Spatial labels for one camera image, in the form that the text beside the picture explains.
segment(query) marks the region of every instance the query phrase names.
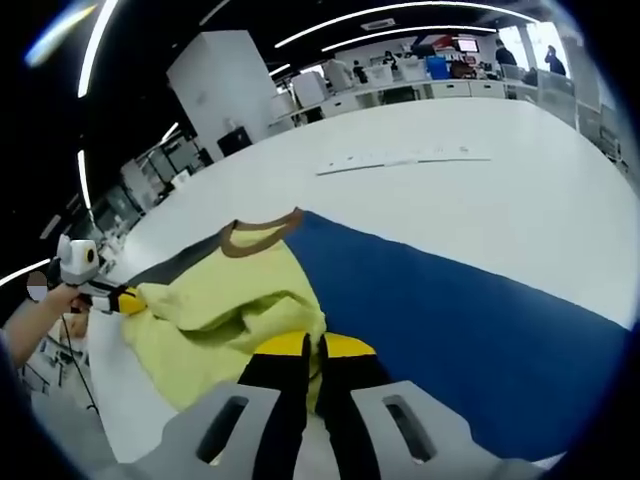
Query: brown collar trim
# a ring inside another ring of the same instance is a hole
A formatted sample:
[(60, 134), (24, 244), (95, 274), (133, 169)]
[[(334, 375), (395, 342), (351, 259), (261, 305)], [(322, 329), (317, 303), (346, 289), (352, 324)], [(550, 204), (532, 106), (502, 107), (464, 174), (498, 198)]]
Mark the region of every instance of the brown collar trim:
[[(220, 232), (220, 249), (227, 257), (241, 258), (259, 253), (267, 248), (275, 245), (282, 240), (289, 232), (295, 229), (300, 222), (304, 212), (299, 208), (296, 208), (293, 212), (267, 223), (244, 223), (240, 220), (234, 220), (229, 225), (224, 227)], [(231, 243), (231, 234), (234, 230), (240, 231), (255, 231), (255, 230), (268, 230), (269, 228), (283, 227), (273, 232), (266, 238), (263, 238), (259, 242), (250, 245), (248, 247), (238, 247)]]

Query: blue fabric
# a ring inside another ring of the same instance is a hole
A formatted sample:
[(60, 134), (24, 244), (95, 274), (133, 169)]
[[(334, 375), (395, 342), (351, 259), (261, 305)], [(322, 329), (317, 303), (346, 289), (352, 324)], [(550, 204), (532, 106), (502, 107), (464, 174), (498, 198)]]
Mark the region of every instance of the blue fabric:
[(329, 331), (370, 344), (394, 380), (462, 415), (503, 458), (568, 449), (628, 338), (570, 302), (310, 212), (285, 241)]

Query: cable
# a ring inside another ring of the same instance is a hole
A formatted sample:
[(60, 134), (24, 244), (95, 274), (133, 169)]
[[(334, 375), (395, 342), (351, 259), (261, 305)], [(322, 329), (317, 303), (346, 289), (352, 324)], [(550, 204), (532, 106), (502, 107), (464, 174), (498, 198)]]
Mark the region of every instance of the cable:
[(82, 370), (80, 370), (80, 365), (76, 362), (76, 358), (73, 356), (73, 348), (71, 347), (71, 335), (69, 335), (69, 327), (67, 327), (67, 321), (64, 319), (64, 314), (60, 315), (60, 319), (62, 320), (62, 324), (64, 325), (64, 331), (67, 334), (67, 344), (69, 345), (69, 354), (71, 355), (71, 361), (76, 366), (78, 373), (80, 374), (80, 379), (82, 380), (82, 384), (84, 385), (84, 389), (87, 391), (87, 395), (91, 399), (91, 405), (87, 407), (87, 410), (93, 408), (98, 415), (100, 415), (100, 411), (96, 406), (96, 402), (93, 399), (93, 395), (91, 395), (91, 391), (89, 390), (89, 386), (87, 385), (87, 381), (84, 379), (84, 375), (82, 375)]

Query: blue container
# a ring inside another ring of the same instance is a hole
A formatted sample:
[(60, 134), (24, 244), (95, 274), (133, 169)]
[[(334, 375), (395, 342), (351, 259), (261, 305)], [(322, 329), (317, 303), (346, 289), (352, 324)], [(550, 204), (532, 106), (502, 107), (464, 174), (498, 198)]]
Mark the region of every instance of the blue container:
[(433, 80), (447, 80), (450, 78), (449, 70), (447, 70), (447, 61), (444, 57), (427, 57), (425, 65)]

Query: yellow cloth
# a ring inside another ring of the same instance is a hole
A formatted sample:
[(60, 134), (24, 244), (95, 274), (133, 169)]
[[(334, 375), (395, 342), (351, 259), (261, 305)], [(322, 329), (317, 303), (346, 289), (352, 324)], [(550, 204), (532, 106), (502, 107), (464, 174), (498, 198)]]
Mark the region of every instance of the yellow cloth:
[[(277, 229), (234, 231), (245, 247)], [(241, 258), (217, 249), (171, 285), (142, 284), (149, 308), (122, 323), (158, 391), (183, 410), (218, 382), (238, 379), (254, 350), (302, 330), (316, 345), (326, 330), (311, 285), (283, 241)]]

